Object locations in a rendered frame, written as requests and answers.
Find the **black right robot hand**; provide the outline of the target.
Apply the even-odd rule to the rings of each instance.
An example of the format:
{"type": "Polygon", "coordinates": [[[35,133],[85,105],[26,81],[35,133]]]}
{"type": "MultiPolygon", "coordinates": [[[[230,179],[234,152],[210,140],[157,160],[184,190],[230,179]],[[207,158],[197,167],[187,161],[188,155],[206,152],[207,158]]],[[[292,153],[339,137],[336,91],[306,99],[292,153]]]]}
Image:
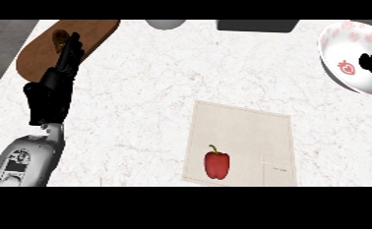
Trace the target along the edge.
{"type": "Polygon", "coordinates": [[[372,73],[372,57],[365,53],[358,57],[358,66],[372,73]]]}

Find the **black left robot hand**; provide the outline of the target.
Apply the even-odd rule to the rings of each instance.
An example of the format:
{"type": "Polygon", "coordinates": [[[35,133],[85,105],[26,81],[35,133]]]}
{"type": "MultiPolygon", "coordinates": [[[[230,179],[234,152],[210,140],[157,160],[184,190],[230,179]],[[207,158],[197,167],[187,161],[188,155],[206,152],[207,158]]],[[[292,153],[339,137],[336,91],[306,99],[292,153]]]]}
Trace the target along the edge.
{"type": "Polygon", "coordinates": [[[55,65],[47,68],[36,83],[29,82],[23,86],[30,109],[30,126],[63,123],[82,55],[82,43],[75,32],[61,47],[55,65]]]}

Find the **white bowl with red print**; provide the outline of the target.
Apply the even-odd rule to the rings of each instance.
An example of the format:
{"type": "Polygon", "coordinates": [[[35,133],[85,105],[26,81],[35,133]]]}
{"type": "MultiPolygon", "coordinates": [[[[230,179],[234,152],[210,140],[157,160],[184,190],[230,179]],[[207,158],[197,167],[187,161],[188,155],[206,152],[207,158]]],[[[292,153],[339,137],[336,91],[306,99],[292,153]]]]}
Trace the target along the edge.
{"type": "Polygon", "coordinates": [[[372,73],[358,66],[358,57],[372,57],[372,26],[351,20],[331,23],[317,40],[324,70],[349,90],[372,96],[372,73]]]}

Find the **beige placemat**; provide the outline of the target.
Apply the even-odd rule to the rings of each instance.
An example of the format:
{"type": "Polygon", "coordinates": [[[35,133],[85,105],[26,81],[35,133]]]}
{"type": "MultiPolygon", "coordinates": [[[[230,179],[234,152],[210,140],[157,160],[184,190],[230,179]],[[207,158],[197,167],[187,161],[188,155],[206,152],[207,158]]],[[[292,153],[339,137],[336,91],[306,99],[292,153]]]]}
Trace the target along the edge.
{"type": "Polygon", "coordinates": [[[197,101],[181,179],[206,186],[295,186],[290,117],[197,101]],[[213,150],[230,156],[222,180],[205,171],[205,154],[213,150]]]}

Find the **brown wooden cutting board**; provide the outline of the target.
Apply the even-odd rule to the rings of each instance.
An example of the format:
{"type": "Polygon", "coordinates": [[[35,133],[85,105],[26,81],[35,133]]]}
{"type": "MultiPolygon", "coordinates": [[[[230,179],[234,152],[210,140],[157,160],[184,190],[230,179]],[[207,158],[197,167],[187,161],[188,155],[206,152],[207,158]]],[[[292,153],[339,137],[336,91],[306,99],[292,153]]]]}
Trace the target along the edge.
{"type": "Polygon", "coordinates": [[[64,30],[67,34],[73,32],[79,34],[82,59],[85,59],[114,32],[119,22],[119,20],[58,20],[19,53],[16,71],[20,77],[29,82],[36,82],[47,68],[55,65],[58,54],[54,50],[51,36],[57,30],[64,30]]]}

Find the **dark brown small item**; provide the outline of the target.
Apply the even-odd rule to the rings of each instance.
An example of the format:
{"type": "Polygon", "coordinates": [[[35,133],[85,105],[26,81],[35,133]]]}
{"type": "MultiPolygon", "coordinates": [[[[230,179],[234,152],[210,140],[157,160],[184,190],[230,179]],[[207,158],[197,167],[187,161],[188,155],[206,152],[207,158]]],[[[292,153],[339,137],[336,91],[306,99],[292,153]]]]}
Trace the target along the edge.
{"type": "Polygon", "coordinates": [[[51,42],[55,53],[61,52],[67,40],[69,40],[67,32],[63,29],[55,29],[51,33],[51,42]]]}

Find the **dark grey rectangular object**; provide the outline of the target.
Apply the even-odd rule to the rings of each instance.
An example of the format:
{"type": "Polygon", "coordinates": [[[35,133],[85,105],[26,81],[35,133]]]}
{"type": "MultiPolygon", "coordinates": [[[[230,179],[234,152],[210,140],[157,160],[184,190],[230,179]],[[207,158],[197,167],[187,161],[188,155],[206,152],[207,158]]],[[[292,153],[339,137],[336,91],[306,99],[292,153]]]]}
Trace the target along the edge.
{"type": "Polygon", "coordinates": [[[228,31],[290,32],[298,20],[218,20],[216,29],[228,31]]]}

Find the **grey round object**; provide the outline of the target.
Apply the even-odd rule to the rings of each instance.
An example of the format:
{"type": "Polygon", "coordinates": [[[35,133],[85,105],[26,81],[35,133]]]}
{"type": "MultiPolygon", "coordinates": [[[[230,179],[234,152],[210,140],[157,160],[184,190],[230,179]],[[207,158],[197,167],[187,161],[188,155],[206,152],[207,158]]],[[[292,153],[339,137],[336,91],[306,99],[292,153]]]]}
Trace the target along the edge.
{"type": "Polygon", "coordinates": [[[184,20],[147,20],[147,24],[160,30],[175,29],[184,24],[184,20]]]}

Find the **red bell pepper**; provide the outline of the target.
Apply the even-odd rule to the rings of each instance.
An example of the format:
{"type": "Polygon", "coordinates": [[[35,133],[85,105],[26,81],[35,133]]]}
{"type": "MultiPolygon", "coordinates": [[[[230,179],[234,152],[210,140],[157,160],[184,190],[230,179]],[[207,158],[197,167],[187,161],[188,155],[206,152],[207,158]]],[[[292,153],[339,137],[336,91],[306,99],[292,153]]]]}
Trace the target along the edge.
{"type": "Polygon", "coordinates": [[[230,156],[212,144],[209,148],[203,157],[205,173],[210,179],[224,180],[230,172],[230,156]]]}

